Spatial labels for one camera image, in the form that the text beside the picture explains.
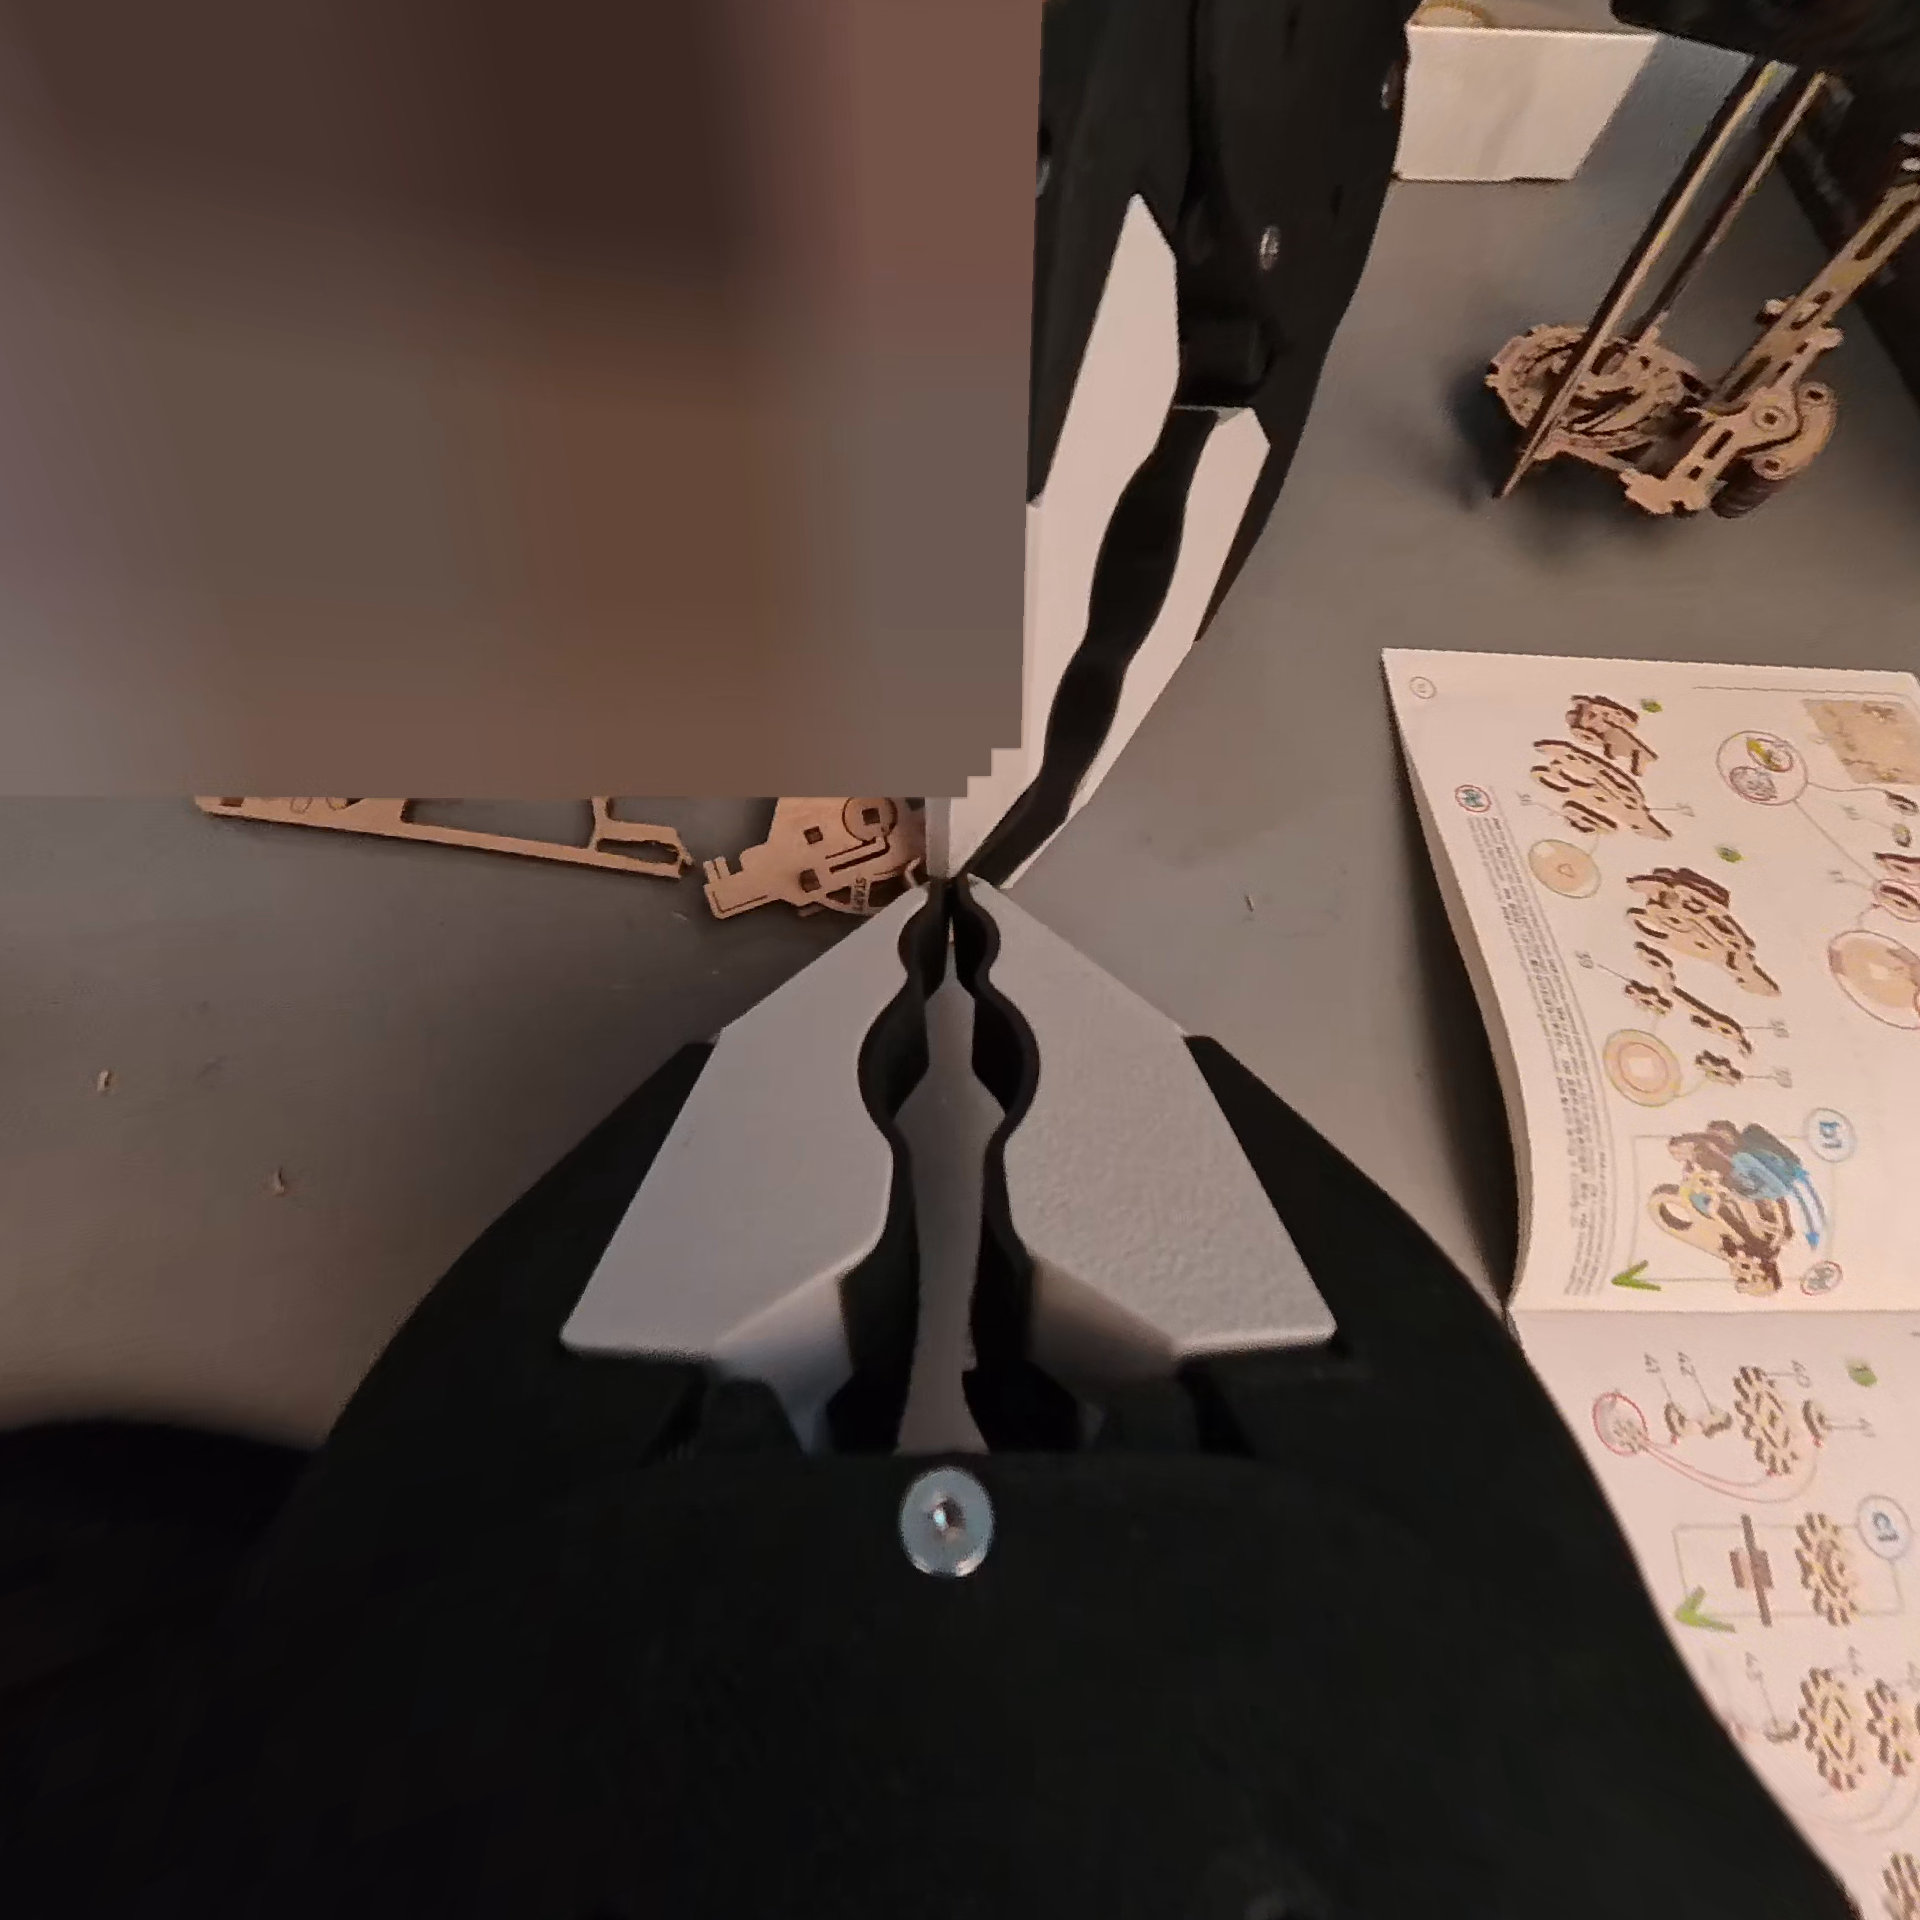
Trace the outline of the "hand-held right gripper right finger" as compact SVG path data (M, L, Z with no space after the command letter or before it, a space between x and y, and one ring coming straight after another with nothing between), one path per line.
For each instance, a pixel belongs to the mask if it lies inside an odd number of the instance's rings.
M964 1391L993 1452L1075 1452L1138 1386L1319 1351L1335 1313L1187 1031L1002 888L956 887L984 1149Z

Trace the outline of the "white cardboard tray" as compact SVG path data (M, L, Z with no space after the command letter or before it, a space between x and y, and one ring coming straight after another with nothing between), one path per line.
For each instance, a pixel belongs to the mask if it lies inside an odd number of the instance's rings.
M1398 178L1570 181L1657 45L1606 1L1424 1Z

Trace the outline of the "laser-cut wooden parts sheet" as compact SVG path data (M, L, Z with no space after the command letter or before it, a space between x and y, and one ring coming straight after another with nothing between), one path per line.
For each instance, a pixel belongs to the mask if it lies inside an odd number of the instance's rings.
M625 800L567 802L555 831L504 831L430 816L428 800L194 798L204 816L250 825L347 831L401 842L463 848L657 879L703 874L719 921L767 904L802 916L867 919L924 877L926 802L892 798L782 798L759 840L697 862L681 828L650 823Z

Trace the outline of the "open instruction booklet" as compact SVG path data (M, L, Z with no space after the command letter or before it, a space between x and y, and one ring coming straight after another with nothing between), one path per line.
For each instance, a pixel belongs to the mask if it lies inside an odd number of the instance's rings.
M1916 676L1383 672L1518 1146L1508 1322L1719 1746L1843 1914L1916 1914Z

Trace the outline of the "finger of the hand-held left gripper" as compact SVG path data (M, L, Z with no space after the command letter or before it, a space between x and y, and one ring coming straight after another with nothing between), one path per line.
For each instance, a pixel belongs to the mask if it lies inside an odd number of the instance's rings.
M1142 197L1127 198L1047 480L1025 513L1022 730L956 800L929 802L929 871L1019 879L1035 854L991 854L993 831L1040 777L1066 669L1088 634L1097 552L1159 439L1178 383L1174 248Z
M1018 879L1113 773L1209 622L1267 452L1251 408L1168 414L1096 552L1083 628L1046 701L1039 767L967 853L970 877Z

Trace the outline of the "partly built wooden model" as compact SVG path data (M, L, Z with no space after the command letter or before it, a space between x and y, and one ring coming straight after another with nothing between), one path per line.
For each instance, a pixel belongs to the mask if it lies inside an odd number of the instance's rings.
M1875 168L1864 209L1794 292L1767 300L1724 369L1676 350L1666 329L1793 143L1859 89L1833 73L1753 58L1666 185L1593 314L1532 326L1488 362L1484 389L1518 433L1496 496L1551 464L1610 474L1654 518L1747 516L1833 441L1840 399L1826 360L1843 312L1895 263L1918 225L1916 89L1867 98Z

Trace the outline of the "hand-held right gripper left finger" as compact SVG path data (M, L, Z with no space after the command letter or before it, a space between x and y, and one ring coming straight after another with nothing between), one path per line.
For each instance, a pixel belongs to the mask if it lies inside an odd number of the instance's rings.
M889 903L712 1042L563 1342L767 1385L804 1448L899 1448L921 1326L899 1116L950 895Z

